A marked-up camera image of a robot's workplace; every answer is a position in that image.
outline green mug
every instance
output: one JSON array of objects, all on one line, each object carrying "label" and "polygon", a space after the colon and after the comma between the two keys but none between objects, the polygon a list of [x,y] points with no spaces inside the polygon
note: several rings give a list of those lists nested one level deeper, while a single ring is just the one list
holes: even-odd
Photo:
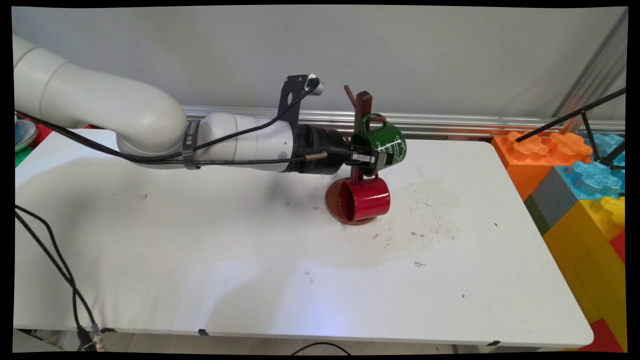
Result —
[{"label": "green mug", "polygon": [[360,131],[353,134],[351,143],[354,145],[367,146],[373,151],[387,154],[384,164],[379,164],[377,170],[403,161],[406,156],[406,141],[400,129],[384,121],[381,127],[375,130],[367,130],[367,122],[371,116],[381,117],[382,115],[371,113],[363,117],[360,121]]}]

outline white table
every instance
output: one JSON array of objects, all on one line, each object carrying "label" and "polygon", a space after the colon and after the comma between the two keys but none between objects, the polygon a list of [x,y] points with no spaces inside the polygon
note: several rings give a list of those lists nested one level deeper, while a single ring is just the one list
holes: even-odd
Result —
[{"label": "white table", "polygon": [[[77,132],[115,148],[109,131]],[[591,342],[491,145],[410,140],[406,159],[381,177],[391,210],[351,227],[325,210],[324,191],[336,176],[151,170],[53,134],[16,169],[15,201],[52,225],[101,327],[533,347]],[[27,219],[46,239],[44,227]],[[70,288],[15,223],[14,327],[73,329]]]}]

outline cable strap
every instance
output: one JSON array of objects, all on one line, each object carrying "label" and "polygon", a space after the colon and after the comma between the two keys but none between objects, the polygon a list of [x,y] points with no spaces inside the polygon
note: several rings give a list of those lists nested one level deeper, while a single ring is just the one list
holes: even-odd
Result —
[{"label": "cable strap", "polygon": [[182,160],[184,167],[189,170],[198,170],[200,167],[196,165],[193,148],[198,143],[198,125],[200,119],[187,119],[187,131],[184,133],[182,140]]}]

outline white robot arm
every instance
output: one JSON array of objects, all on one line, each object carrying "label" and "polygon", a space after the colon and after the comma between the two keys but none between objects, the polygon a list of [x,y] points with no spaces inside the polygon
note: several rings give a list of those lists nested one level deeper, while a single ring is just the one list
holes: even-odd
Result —
[{"label": "white robot arm", "polygon": [[[338,131],[298,125],[301,98],[306,94],[320,95],[323,89],[324,85],[313,74],[289,76],[281,92],[279,120],[258,131],[197,149],[193,153],[195,163],[251,163],[304,157],[303,161],[245,166],[309,174],[334,174],[345,163],[375,167],[377,154],[370,149],[351,148]],[[183,150],[194,130],[197,131],[196,144],[204,144],[270,122],[268,119],[212,113],[200,122],[190,123],[182,106],[162,90],[85,69],[15,35],[13,91],[16,111],[67,129],[91,124],[112,130],[116,133],[120,152],[145,158],[180,153],[173,158],[186,159]],[[290,94],[293,99],[299,98],[295,104],[287,100]]]}]

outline black rod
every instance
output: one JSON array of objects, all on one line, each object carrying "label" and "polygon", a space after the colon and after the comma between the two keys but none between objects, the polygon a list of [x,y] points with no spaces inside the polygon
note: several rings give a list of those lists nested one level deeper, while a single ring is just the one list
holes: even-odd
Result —
[{"label": "black rod", "polygon": [[615,149],[613,149],[607,156],[604,157],[604,159],[602,159],[601,163],[604,163],[604,165],[613,164],[613,160],[617,158],[618,155],[622,154],[622,152],[625,150],[625,141],[626,140],[622,140],[622,142],[619,143],[618,146],[615,147]]},{"label": "black rod", "polygon": [[616,91],[616,92],[614,92],[612,94],[609,94],[609,95],[603,97],[602,99],[596,100],[596,101],[592,102],[591,104],[587,104],[587,105],[579,108],[578,110],[575,110],[575,111],[572,111],[572,112],[566,114],[563,117],[559,117],[558,119],[553,120],[552,122],[548,123],[547,125],[542,125],[541,127],[537,128],[535,130],[529,131],[528,133],[526,133],[526,134],[522,135],[521,137],[517,138],[516,142],[521,142],[522,140],[526,140],[526,139],[528,139],[528,138],[530,138],[530,137],[532,137],[534,135],[540,134],[544,130],[550,129],[551,127],[554,127],[554,126],[556,126],[558,124],[561,124],[561,123],[563,123],[563,122],[565,122],[565,121],[567,121],[567,120],[569,120],[569,119],[571,119],[571,118],[573,118],[573,117],[575,117],[577,115],[580,115],[581,113],[584,113],[585,111],[588,111],[588,110],[591,110],[593,108],[596,108],[597,106],[600,106],[600,105],[604,104],[607,101],[613,100],[613,99],[617,98],[618,96],[625,94],[626,92],[627,92],[627,88],[624,87],[624,88],[622,88],[622,89],[620,89],[620,90],[618,90],[618,91]]},{"label": "black rod", "polygon": [[584,123],[584,129],[587,131],[589,142],[591,143],[591,147],[593,148],[593,156],[596,159],[596,161],[600,161],[600,154],[598,153],[598,147],[596,146],[596,142],[593,139],[593,133],[591,132],[591,126],[589,126],[587,113],[583,111],[580,115],[582,115],[582,122]]}]

